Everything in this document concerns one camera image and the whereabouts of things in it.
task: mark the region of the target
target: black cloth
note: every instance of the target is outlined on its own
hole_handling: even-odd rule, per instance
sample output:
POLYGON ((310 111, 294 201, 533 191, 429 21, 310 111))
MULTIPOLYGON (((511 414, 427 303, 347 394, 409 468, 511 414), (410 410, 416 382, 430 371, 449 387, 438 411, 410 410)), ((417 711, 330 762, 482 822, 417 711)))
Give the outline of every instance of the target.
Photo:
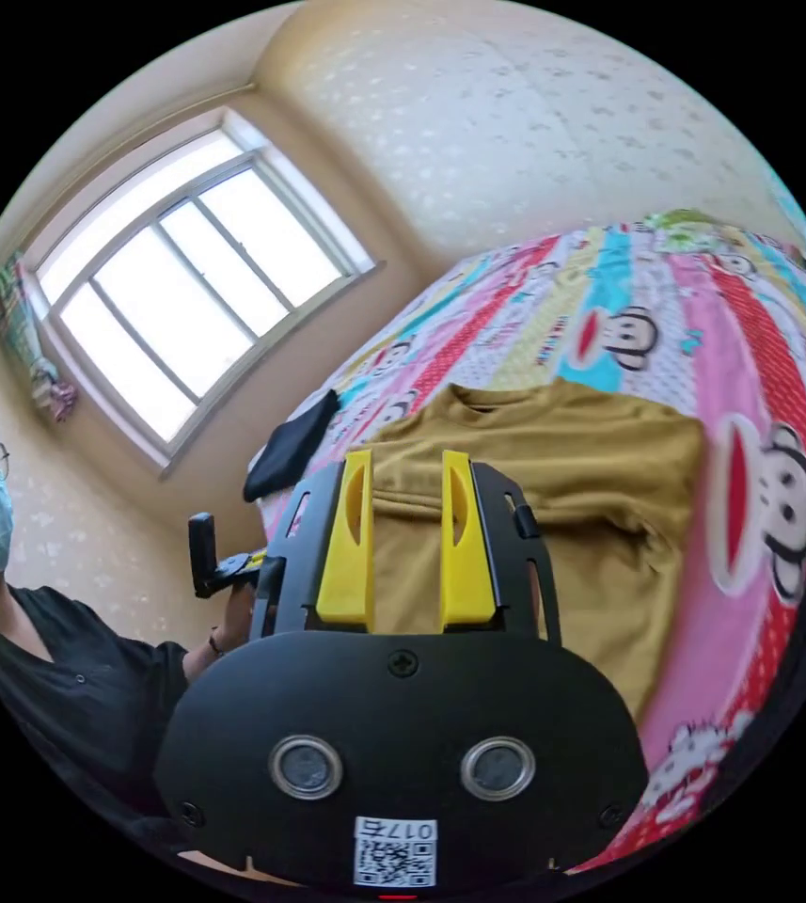
POLYGON ((313 407, 293 420, 281 423, 246 475, 243 498, 246 501, 264 499, 295 486, 339 410, 340 399, 331 388, 313 407))
POLYGON ((50 587, 10 588, 54 662, 0 634, 0 698, 37 752, 97 815, 144 846, 188 849, 152 772, 186 691, 175 642, 118 636, 50 587))

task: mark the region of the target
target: bed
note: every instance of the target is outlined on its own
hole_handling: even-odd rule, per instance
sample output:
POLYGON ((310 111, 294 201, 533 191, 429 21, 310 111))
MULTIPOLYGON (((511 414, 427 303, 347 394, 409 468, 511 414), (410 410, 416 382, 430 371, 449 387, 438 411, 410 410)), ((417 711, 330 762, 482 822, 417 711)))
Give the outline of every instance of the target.
MULTIPOLYGON (((806 261, 694 212, 471 257, 293 412, 328 388, 340 396, 307 475, 449 383, 557 377, 668 404, 709 438, 670 648, 639 725, 650 784, 583 870, 695 817, 788 644, 806 580, 806 261), (626 316, 650 328, 629 337, 618 328, 626 316)), ((269 539, 290 494, 259 502, 269 539)))

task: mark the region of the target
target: window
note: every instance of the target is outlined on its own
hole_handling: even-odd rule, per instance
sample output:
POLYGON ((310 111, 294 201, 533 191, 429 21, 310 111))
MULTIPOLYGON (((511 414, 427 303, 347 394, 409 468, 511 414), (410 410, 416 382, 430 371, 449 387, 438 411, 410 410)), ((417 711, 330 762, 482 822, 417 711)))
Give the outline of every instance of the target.
POLYGON ((122 180, 35 266, 44 317, 165 453, 262 348, 371 268, 315 189, 237 119, 122 180))

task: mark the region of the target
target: window frame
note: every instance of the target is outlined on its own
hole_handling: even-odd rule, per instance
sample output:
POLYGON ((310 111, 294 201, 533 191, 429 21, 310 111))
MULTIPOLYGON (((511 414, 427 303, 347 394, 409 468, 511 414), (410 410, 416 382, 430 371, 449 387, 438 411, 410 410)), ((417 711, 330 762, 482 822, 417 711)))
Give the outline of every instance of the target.
MULTIPOLYGON (((76 214, 76 211, 70 204, 65 205, 64 209, 71 207, 71 215, 62 217, 61 214, 64 212, 64 209, 58 211, 53 222, 34 237, 24 254, 30 301, 39 316, 40 330, 43 338, 47 340, 50 350, 60 357, 67 369, 71 371, 77 385, 92 397, 103 413, 113 421, 114 425, 122 433, 126 434, 154 465, 160 468, 162 479, 173 468, 179 457, 186 451, 214 412, 255 369, 256 365, 288 338, 318 308, 344 294, 351 285, 378 266, 365 246, 349 231, 348 227, 332 210, 318 189, 302 173, 298 172, 289 158, 282 154, 245 118, 229 108, 221 107, 210 111, 208 115, 198 117, 195 127, 190 125, 190 128, 187 129, 186 125, 187 123, 183 123, 182 128, 178 126, 168 130, 165 135, 158 136, 159 138, 164 138, 166 135, 172 134, 170 141, 163 143, 161 140, 154 141, 152 139, 149 145, 152 145, 154 142, 154 146, 148 147, 145 153, 142 153, 142 148, 140 148, 139 153, 141 156, 135 159, 131 165, 124 167, 123 164, 126 161, 121 157, 119 160, 106 166, 71 200, 71 203, 78 201, 78 199, 82 200, 82 203, 77 208, 79 214, 76 214), (37 273, 42 265, 55 254, 55 251, 61 244, 66 242, 79 229, 81 223, 98 212, 105 203, 111 202, 119 189, 136 175, 143 171, 148 171, 151 174, 155 166, 165 163, 174 152, 214 132, 221 132, 226 135, 242 150, 242 153, 219 166, 209 169, 190 182, 186 182, 180 188, 148 208, 141 216, 133 220, 107 242, 80 270, 56 301, 49 303, 42 291, 37 273), (338 278, 299 307, 295 308, 292 305, 277 286, 262 272, 261 268, 252 260, 242 245, 229 233, 227 228, 199 200, 199 196, 204 191, 248 170, 252 171, 275 194, 277 199, 315 242, 316 246, 331 260, 340 274, 338 278), (115 171, 117 175, 112 180, 111 175, 115 171), (293 184, 295 180, 292 176, 294 174, 298 174, 298 184, 293 184), (86 193, 89 193, 92 200, 86 198, 86 193), (261 279, 274 294, 277 301, 287 310, 286 316, 263 336, 257 336, 241 320, 229 304, 220 297, 217 290, 185 258, 185 255, 180 251, 176 243, 166 234, 166 230, 161 227, 160 220, 165 215, 187 203, 196 205, 197 209, 206 216, 222 237, 228 241, 233 250, 240 255, 244 263, 261 279), (332 224, 334 226, 333 229, 328 223, 324 222, 325 219, 334 220, 332 224), (164 235, 164 241, 168 248, 176 254, 192 278, 204 287, 207 294, 228 314, 244 335, 253 339, 253 344, 249 350, 227 368, 201 398, 192 392, 167 367, 160 356, 150 348, 149 343, 120 313, 117 306, 107 297, 95 278, 99 270, 111 258, 119 253, 136 235, 147 228, 153 228, 159 237, 164 235), (64 323, 61 316, 62 311, 84 285, 92 287, 106 309, 115 317, 130 338, 136 342, 142 352, 195 404, 193 413, 169 441, 162 439, 111 385, 64 323)), ((128 153, 125 157, 132 157, 134 153, 128 153)))

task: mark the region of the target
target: window pane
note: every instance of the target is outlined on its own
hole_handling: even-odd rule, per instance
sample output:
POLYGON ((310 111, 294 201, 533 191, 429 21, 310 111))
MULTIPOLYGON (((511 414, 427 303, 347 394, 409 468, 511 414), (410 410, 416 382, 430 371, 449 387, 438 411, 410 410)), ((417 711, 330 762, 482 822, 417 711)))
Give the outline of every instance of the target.
POLYGON ((252 347, 151 229, 128 242, 96 278, 155 354, 199 397, 252 347))
POLYGON ((130 338, 91 286, 73 296, 61 319, 124 401, 169 442, 195 406, 130 338))
POLYGON ((263 336, 287 315, 287 309, 194 204, 183 204, 161 225, 254 333, 263 336))
POLYGON ((53 304, 80 270, 149 207, 242 152, 223 132, 212 132, 137 172, 100 205, 97 213, 78 225, 39 269, 39 281, 49 302, 53 304))
POLYGON ((201 200, 294 306, 340 277, 337 267, 252 170, 210 188, 201 200))

